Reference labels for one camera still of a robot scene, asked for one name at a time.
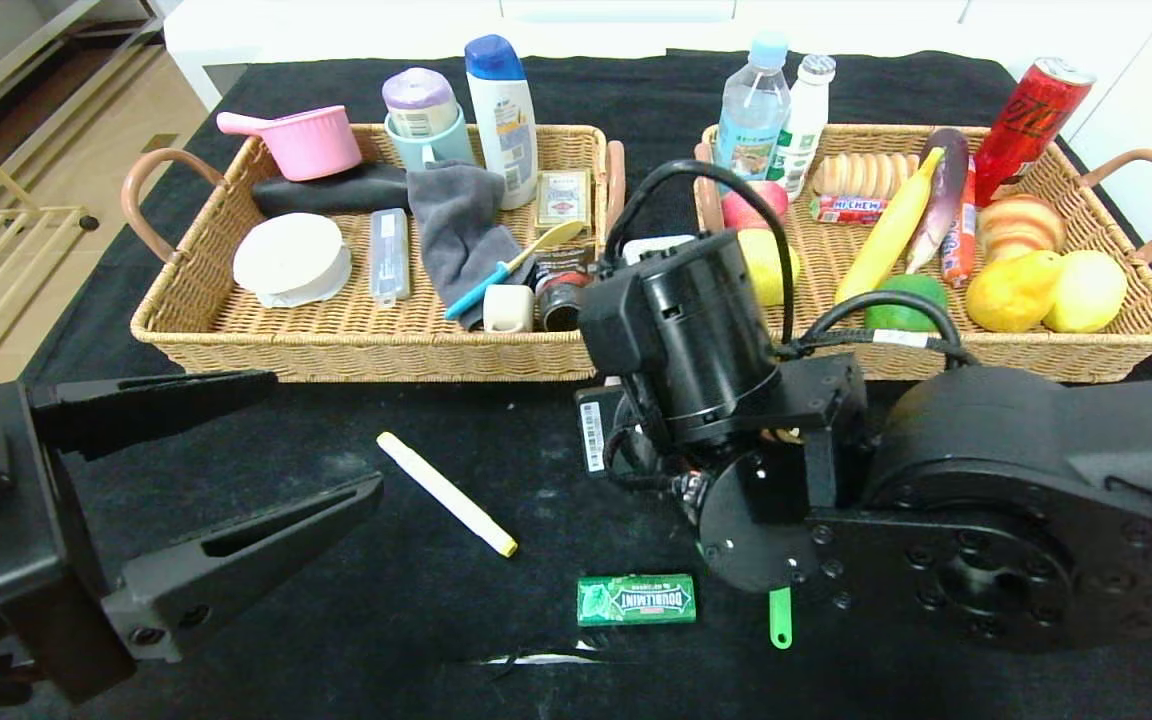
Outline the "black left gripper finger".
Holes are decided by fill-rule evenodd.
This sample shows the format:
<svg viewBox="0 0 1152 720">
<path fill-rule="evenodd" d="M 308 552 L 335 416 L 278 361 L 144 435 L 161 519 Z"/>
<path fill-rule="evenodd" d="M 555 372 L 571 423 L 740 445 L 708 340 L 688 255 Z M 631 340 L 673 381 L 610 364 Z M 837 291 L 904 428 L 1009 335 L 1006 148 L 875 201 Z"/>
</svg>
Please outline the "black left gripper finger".
<svg viewBox="0 0 1152 720">
<path fill-rule="evenodd" d="M 372 471 L 197 530 L 129 561 L 103 611 L 134 660 L 179 662 L 342 541 L 382 497 Z"/>
<path fill-rule="evenodd" d="M 65 382 L 29 392 L 41 441 L 96 460 L 259 404 L 279 386 L 265 370 Z"/>
</svg>

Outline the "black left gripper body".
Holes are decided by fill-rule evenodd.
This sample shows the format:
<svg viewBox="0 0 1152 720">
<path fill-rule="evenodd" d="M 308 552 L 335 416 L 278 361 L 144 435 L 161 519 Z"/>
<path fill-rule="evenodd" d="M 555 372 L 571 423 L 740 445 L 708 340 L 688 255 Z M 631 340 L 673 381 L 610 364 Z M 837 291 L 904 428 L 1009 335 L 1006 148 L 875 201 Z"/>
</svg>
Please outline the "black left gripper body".
<svg viewBox="0 0 1152 720">
<path fill-rule="evenodd" d="M 40 682 L 83 703 L 132 679 L 136 662 L 103 611 L 106 589 L 26 387 L 0 384 L 0 707 L 28 702 Z"/>
</svg>

